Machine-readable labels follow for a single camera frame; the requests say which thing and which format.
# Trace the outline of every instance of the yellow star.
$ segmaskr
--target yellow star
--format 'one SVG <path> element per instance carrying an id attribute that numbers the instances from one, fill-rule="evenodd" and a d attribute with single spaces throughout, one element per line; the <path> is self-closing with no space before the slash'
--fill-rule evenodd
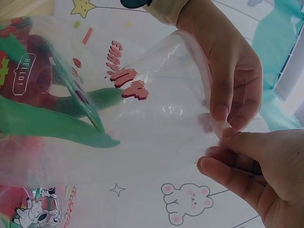
<path id="1" fill-rule="evenodd" d="M 95 9 L 96 6 L 90 3 L 90 0 L 73 0 L 74 9 L 71 12 L 71 15 L 80 14 L 82 18 L 86 18 L 88 11 Z"/>
<path id="2" fill-rule="evenodd" d="M 128 29 L 128 28 L 129 28 L 129 27 L 131 27 L 132 25 L 133 25 L 133 24 L 132 24 L 132 22 L 130 22 L 130 21 L 129 21 L 128 23 L 126 23 L 126 25 L 125 25 L 125 26 L 126 26 L 126 27 L 127 27 L 127 29 Z"/>

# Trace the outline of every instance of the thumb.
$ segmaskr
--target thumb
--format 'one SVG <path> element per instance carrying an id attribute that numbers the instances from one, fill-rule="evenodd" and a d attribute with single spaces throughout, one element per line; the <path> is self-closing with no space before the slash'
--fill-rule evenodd
<path id="1" fill-rule="evenodd" d="M 230 112 L 235 65 L 236 61 L 232 61 L 229 57 L 221 56 L 220 59 L 215 56 L 210 57 L 212 76 L 210 111 L 216 121 L 226 121 Z"/>
<path id="2" fill-rule="evenodd" d="M 238 132 L 233 128 L 226 128 L 222 141 L 233 152 L 261 162 L 269 143 L 266 134 L 268 133 Z"/>

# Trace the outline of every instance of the hand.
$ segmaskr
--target hand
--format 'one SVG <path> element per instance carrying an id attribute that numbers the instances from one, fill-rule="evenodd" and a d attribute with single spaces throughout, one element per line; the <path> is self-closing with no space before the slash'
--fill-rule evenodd
<path id="1" fill-rule="evenodd" d="M 243 36 L 211 0 L 189 0 L 177 28 L 199 42 L 212 77 L 210 111 L 217 121 L 243 129 L 262 99 L 262 65 Z"/>
<path id="2" fill-rule="evenodd" d="M 198 169 L 261 216 L 266 228 L 304 227 L 304 129 L 241 133 L 228 128 Z"/>

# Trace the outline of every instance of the plastic bag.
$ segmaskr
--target plastic bag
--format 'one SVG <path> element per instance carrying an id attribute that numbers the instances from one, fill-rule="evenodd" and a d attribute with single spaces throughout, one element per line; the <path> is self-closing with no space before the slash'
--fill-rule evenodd
<path id="1" fill-rule="evenodd" d="M 209 115 L 208 64 L 187 33 L 174 32 L 134 61 L 122 43 L 135 45 L 83 23 L 0 24 L 0 184 L 168 173 L 195 163 L 217 142 L 208 132 L 220 137 L 229 126 Z"/>
<path id="2" fill-rule="evenodd" d="M 67 228 L 75 187 L 0 186 L 1 228 Z"/>

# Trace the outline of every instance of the star print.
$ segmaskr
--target star print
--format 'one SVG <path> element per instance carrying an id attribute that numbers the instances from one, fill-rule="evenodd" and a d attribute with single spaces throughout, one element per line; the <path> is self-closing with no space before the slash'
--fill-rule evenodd
<path id="1" fill-rule="evenodd" d="M 120 197 L 120 193 L 123 191 L 123 190 L 126 190 L 124 188 L 120 188 L 117 183 L 115 184 L 115 188 L 111 189 L 110 191 L 112 192 L 116 192 L 117 196 Z"/>
<path id="2" fill-rule="evenodd" d="M 86 18 L 88 11 L 95 9 L 96 6 L 90 3 L 90 0 L 73 0 L 74 9 L 71 15 L 80 14 L 82 18 Z"/>

